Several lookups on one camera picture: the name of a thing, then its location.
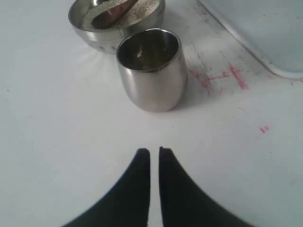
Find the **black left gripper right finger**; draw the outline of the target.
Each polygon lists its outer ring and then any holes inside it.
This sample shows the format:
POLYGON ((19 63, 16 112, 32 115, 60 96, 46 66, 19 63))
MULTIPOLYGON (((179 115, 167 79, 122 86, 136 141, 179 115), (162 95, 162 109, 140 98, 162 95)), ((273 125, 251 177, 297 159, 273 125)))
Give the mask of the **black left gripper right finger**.
POLYGON ((250 227, 211 199, 169 148, 159 148, 159 192, 164 227, 250 227))

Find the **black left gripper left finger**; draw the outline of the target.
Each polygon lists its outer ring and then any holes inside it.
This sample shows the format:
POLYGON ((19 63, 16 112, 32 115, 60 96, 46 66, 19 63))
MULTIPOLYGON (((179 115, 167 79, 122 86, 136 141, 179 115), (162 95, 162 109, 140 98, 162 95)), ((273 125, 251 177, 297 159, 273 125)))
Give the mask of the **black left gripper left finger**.
POLYGON ((66 227, 146 227, 150 207, 151 167, 147 149, 137 150, 115 185, 66 227))

